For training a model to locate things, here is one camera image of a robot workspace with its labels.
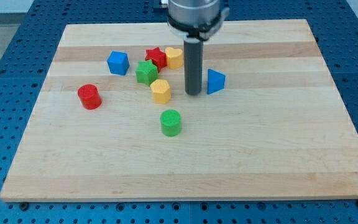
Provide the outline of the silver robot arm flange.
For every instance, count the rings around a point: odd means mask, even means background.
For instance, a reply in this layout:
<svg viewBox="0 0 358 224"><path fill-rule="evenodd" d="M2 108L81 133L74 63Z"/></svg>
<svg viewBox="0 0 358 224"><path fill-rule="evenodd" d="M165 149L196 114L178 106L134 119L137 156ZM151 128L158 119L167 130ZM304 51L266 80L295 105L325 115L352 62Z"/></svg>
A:
<svg viewBox="0 0 358 224"><path fill-rule="evenodd" d="M168 0L167 9L169 29L191 44L209 40L230 13L220 0Z"/></svg>

